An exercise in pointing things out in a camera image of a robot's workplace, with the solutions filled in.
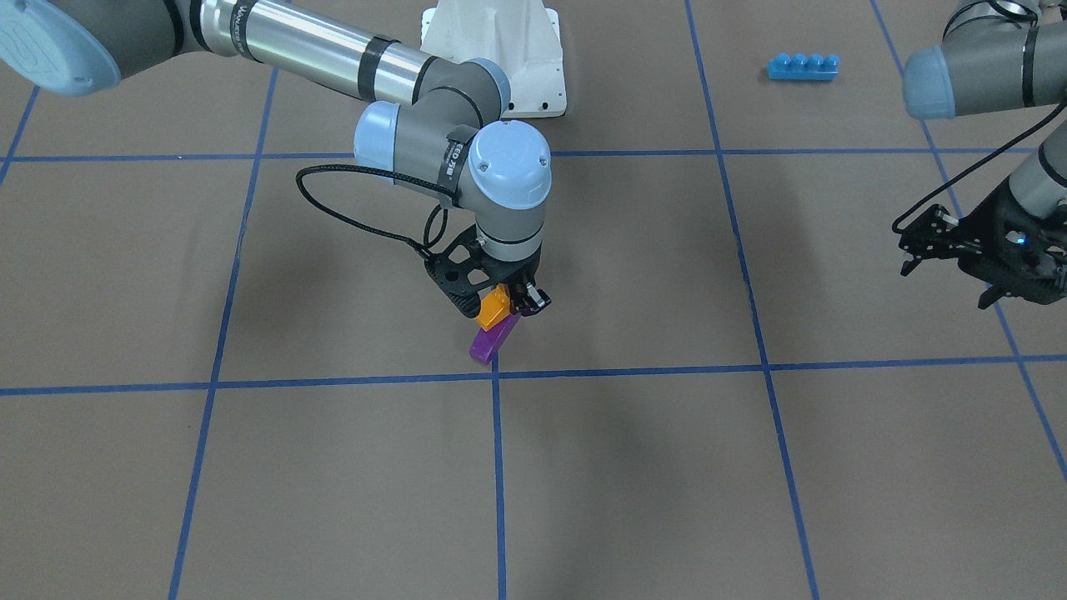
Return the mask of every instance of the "orange block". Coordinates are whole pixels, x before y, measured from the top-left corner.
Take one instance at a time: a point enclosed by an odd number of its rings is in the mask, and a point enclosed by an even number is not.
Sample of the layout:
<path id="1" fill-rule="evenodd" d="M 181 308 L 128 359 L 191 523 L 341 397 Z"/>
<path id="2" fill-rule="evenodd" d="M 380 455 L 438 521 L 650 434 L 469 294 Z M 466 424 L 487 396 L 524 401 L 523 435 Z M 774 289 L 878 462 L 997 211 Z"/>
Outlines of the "orange block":
<path id="1" fill-rule="evenodd" d="M 481 311 L 475 320 L 481 326 L 482 331 L 489 331 L 510 314 L 511 298 L 508 296 L 507 286 L 500 283 L 481 299 Z"/>

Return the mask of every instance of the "silver arm tube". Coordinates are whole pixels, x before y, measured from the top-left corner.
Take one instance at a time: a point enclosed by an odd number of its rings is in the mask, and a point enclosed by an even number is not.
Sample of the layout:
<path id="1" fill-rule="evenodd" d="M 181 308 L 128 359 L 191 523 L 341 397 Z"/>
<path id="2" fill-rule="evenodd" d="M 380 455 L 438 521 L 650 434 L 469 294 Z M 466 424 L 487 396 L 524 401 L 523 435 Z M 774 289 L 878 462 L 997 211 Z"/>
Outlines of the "silver arm tube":
<path id="1" fill-rule="evenodd" d="M 1067 199 L 1067 124 L 1052 132 L 1008 176 L 1016 201 L 1038 219 L 1046 219 Z"/>
<path id="2" fill-rule="evenodd" d="M 205 0 L 198 17 L 212 52 L 241 54 L 366 101 L 414 102 L 419 75 L 432 59 L 276 0 Z"/>

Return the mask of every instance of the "brown floor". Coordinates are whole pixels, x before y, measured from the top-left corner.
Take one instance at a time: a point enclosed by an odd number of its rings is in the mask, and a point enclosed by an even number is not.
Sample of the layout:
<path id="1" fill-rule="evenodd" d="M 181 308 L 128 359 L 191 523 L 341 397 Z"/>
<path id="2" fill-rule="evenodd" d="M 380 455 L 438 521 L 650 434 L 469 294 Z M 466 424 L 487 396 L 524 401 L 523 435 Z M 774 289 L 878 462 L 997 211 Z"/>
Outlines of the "brown floor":
<path id="1" fill-rule="evenodd" d="M 1067 597 L 1064 306 L 897 274 L 892 219 L 1048 110 L 904 112 L 942 3 L 548 2 L 554 304 L 493 367 L 296 191 L 362 104 L 207 54 L 80 99 L 0 68 L 0 598 Z M 298 4 L 417 46 L 428 2 Z"/>

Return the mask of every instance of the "robotic arm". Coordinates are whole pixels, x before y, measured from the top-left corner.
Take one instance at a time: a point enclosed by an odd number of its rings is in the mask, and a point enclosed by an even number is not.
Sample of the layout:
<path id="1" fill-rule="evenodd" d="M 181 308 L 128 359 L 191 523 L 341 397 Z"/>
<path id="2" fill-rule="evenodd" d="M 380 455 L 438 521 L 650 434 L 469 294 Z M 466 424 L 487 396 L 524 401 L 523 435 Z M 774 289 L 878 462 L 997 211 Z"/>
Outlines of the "robotic arm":
<path id="1" fill-rule="evenodd" d="M 1060 5 L 1060 2 L 1045 4 Z M 990 284 L 986 309 L 1004 296 L 1050 304 L 1067 296 L 1067 124 L 1061 125 L 967 217 L 933 205 L 901 223 L 951 184 L 981 167 L 1067 107 L 1067 21 L 1038 26 L 1038 0 L 961 0 L 940 46 L 915 52 L 904 98 L 915 119 L 952 119 L 1060 102 L 1037 126 L 942 186 L 893 223 L 910 254 L 901 274 L 927 258 L 957 258 Z"/>
<path id="2" fill-rule="evenodd" d="M 451 63 L 277 0 L 0 0 L 0 59 L 58 94 L 114 88 L 191 51 L 241 56 L 371 102 L 355 130 L 357 163 L 475 215 L 444 252 L 419 252 L 434 283 L 467 317 L 498 284 L 512 312 L 551 302 L 534 275 L 552 155 L 534 127 L 499 121 L 511 92 L 496 64 Z M 469 256 L 456 262 L 460 247 Z M 474 271 L 488 279 L 472 284 Z"/>

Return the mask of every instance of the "black cable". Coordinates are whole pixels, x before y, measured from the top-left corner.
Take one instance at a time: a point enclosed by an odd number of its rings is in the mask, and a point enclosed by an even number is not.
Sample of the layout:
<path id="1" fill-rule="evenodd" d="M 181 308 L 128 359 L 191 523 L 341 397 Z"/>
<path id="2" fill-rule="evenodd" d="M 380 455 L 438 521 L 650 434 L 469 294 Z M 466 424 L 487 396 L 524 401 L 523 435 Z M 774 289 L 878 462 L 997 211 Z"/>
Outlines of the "black cable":
<path id="1" fill-rule="evenodd" d="M 417 177 L 412 177 L 411 175 L 404 175 L 403 173 L 397 173 L 395 171 L 386 171 L 384 169 L 373 169 L 371 167 L 360 167 L 355 164 L 318 164 L 315 167 L 307 167 L 305 169 L 301 169 L 300 171 L 297 172 L 297 189 L 300 190 L 300 193 L 304 196 L 304 200 L 309 202 L 312 206 L 318 208 L 319 210 L 325 212 L 327 215 L 330 215 L 331 217 L 339 221 L 352 225 L 353 227 L 360 228 L 367 233 L 375 234 L 377 236 L 381 236 L 384 238 L 402 241 L 408 246 L 410 246 L 412 250 L 414 250 L 424 259 L 429 259 L 433 257 L 433 253 L 430 251 L 430 249 L 433 248 L 439 241 L 441 241 L 441 238 L 445 235 L 445 230 L 448 227 L 448 210 L 443 209 L 440 205 L 433 207 L 433 210 L 430 211 L 429 218 L 427 218 L 426 220 L 426 227 L 423 230 L 423 243 L 419 243 L 408 236 L 402 236 L 400 234 L 394 234 L 391 232 L 386 232 L 384 230 L 371 227 L 370 225 L 361 223 L 360 221 L 356 221 L 351 217 L 341 215 L 340 212 L 337 212 L 336 210 L 330 208 L 329 206 L 323 205 L 318 200 L 316 200 L 315 196 L 312 195 L 312 192 L 307 191 L 307 187 L 304 186 L 304 178 L 307 177 L 308 175 L 314 175 L 316 173 L 337 173 L 337 172 L 364 173 L 367 175 L 378 175 L 379 177 L 389 177 L 392 179 L 399 179 L 401 181 L 412 184 L 414 186 L 426 188 L 430 191 L 443 193 L 448 198 L 450 198 L 453 201 L 453 203 L 459 198 L 459 195 L 456 192 L 443 186 L 431 184 L 430 181 L 419 179 Z M 429 239 L 430 230 L 432 228 L 433 221 L 436 219 L 437 214 L 440 212 L 444 212 L 444 216 L 442 217 L 441 220 L 441 231 L 437 232 L 436 237 L 434 237 L 433 240 L 431 241 Z"/>
<path id="2" fill-rule="evenodd" d="M 1024 15 L 1020 15 L 1018 13 L 1013 13 L 1013 12 L 1004 9 L 1003 6 L 1000 5 L 1000 3 L 997 2 L 997 0 L 986 0 L 986 4 L 989 4 L 989 7 L 992 9 L 993 12 L 996 12 L 1000 16 L 1002 16 L 1002 17 L 1008 19 L 1008 20 L 1012 20 L 1012 21 L 1022 21 L 1022 22 L 1035 23 L 1040 18 L 1037 15 L 1037 13 L 1031 11 L 1030 9 L 1026 9 L 1025 6 L 1022 6 L 1021 4 L 1016 4 L 1016 5 L 1018 5 L 1023 11 L 1025 11 Z"/>
<path id="3" fill-rule="evenodd" d="M 923 196 L 923 199 L 920 200 L 919 202 L 917 202 L 914 206 L 912 206 L 911 208 L 909 208 L 904 215 L 901 215 L 899 217 L 896 218 L 895 221 L 893 221 L 893 233 L 894 234 L 903 234 L 904 230 L 901 228 L 901 223 L 904 222 L 905 219 L 907 219 L 908 217 L 910 217 L 911 215 L 913 215 L 915 212 L 915 210 L 919 210 L 920 208 L 922 208 L 922 206 L 924 204 L 926 204 L 927 202 L 929 202 L 930 200 L 933 200 L 934 196 L 936 196 L 939 193 L 943 192 L 944 190 L 951 188 L 952 186 L 958 184 L 960 179 L 962 179 L 964 177 L 966 177 L 966 176 L 970 175 L 971 173 L 975 172 L 976 170 L 978 170 L 980 168 L 982 168 L 983 165 L 985 165 L 990 160 L 992 160 L 992 159 L 997 158 L 998 156 L 1004 154 L 1004 152 L 1006 152 L 1012 146 L 1014 146 L 1014 145 L 1018 144 L 1019 142 L 1025 140 L 1026 138 L 1033 136 L 1038 129 L 1040 129 L 1041 127 L 1045 127 L 1046 125 L 1048 125 L 1053 119 L 1055 119 L 1061 112 L 1063 112 L 1063 110 L 1065 108 L 1067 108 L 1067 97 L 1064 97 L 1064 99 L 1061 100 L 1061 102 L 1058 105 L 1056 105 L 1056 108 L 1052 109 L 1052 112 L 1050 112 L 1048 115 L 1046 115 L 1045 119 L 1042 119 L 1042 120 L 1038 121 L 1037 123 L 1035 123 L 1033 127 L 1031 127 L 1030 129 L 1026 129 L 1022 133 L 1019 133 L 1015 138 L 1013 138 L 1012 141 L 1009 141 L 1008 143 L 1006 143 L 1006 144 L 1002 145 L 1001 147 L 994 149 L 992 153 L 990 153 L 989 155 L 987 155 L 982 160 L 978 160 L 974 164 L 972 164 L 972 165 L 968 167 L 967 169 L 965 169 L 964 171 L 961 171 L 959 173 L 959 175 L 956 175 L 952 179 L 949 179 L 943 185 L 939 186 L 936 190 L 934 190 L 930 193 L 928 193 L 925 196 Z"/>

